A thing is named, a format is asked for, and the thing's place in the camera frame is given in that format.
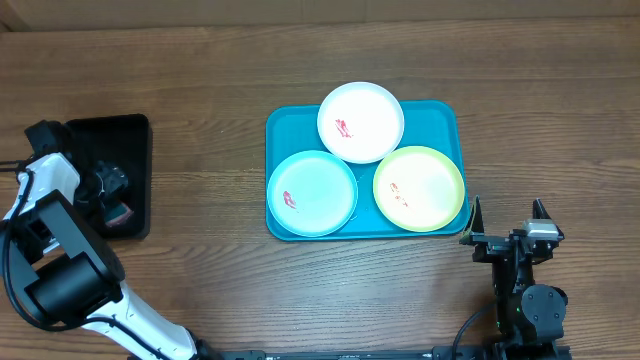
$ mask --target light blue plate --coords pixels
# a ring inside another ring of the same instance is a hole
[[[271,174],[267,202],[275,220],[305,237],[330,234],[346,224],[356,208],[353,172],[333,154],[310,150],[291,155]]]

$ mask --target teal tray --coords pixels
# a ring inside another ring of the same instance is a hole
[[[401,101],[400,106],[404,112],[405,124],[404,135],[398,148],[418,145],[436,149],[456,164],[462,178],[465,179],[458,126],[453,110],[447,104],[437,100]],[[327,151],[318,135],[316,120],[319,109],[319,105],[285,106],[271,113],[266,125],[267,183],[278,164],[287,157],[305,150]],[[267,227],[278,239],[285,241],[399,238],[451,235],[462,231],[470,214],[467,196],[458,215],[448,225],[435,231],[411,232],[387,220],[373,199],[373,175],[379,163],[379,161],[363,165],[347,163],[358,180],[358,204],[349,222],[338,231],[314,238],[293,234],[278,224],[271,215],[268,204]]]

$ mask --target black holder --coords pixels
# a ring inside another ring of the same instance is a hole
[[[129,179],[121,200],[133,210],[131,218],[114,228],[94,226],[105,240],[144,239],[151,225],[151,153],[153,132],[142,114],[68,121],[74,141],[92,149],[93,156],[117,164]]]

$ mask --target yellow-green plate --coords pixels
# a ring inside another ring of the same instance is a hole
[[[395,225],[409,231],[434,231],[458,215],[465,198],[464,180],[443,153],[408,146],[382,160],[373,177],[373,196]]]

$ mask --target wood grain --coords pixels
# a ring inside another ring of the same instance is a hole
[[[640,21],[442,21],[0,34],[0,154],[42,119],[145,113],[152,229],[113,243],[136,291],[216,347],[423,349],[492,298],[455,237],[284,243],[264,225],[264,124],[368,80],[453,106],[469,195],[504,234],[543,199],[567,235],[540,283],[570,298],[576,358],[640,357]],[[17,191],[0,177],[0,204]],[[0,302],[0,358],[123,359]],[[491,318],[464,341],[492,334]]]
[[[638,16],[640,0],[0,0],[14,31]]]

